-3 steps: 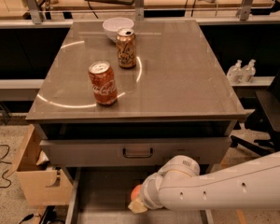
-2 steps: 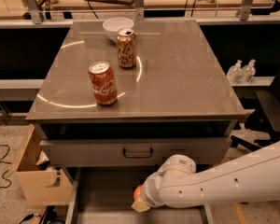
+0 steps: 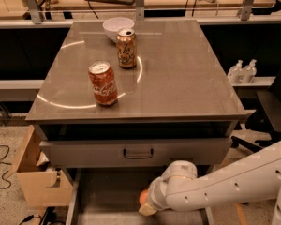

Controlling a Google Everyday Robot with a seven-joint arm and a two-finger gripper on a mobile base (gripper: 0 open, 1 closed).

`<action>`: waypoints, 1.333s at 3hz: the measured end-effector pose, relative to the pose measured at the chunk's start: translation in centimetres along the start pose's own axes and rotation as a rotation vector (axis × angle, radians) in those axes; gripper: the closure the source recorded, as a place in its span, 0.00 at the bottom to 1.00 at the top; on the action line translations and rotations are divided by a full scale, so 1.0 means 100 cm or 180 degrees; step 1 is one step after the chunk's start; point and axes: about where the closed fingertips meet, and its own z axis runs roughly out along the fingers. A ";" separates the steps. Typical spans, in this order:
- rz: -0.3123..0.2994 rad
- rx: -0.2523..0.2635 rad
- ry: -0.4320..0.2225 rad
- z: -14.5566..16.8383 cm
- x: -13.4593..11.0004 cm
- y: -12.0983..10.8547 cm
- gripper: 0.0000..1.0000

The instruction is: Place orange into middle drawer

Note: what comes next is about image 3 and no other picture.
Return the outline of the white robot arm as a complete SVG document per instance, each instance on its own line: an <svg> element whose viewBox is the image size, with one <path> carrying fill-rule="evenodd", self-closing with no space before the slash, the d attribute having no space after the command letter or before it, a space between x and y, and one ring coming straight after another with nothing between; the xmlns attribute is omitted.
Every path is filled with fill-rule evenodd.
<svg viewBox="0 0 281 225"><path fill-rule="evenodd" d="M281 225L281 141L202 177L196 166L178 160L149 186L139 212L188 212L225 203L275 199L271 225Z"/></svg>

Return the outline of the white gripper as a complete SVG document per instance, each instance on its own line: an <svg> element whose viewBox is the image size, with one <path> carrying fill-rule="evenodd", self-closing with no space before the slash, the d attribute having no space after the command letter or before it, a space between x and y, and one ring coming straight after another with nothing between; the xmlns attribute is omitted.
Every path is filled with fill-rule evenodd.
<svg viewBox="0 0 281 225"><path fill-rule="evenodd" d="M147 202L139 209L139 213L143 216L152 216L156 211L167 210L170 207L166 201L167 183L157 177L148 188Z"/></svg>

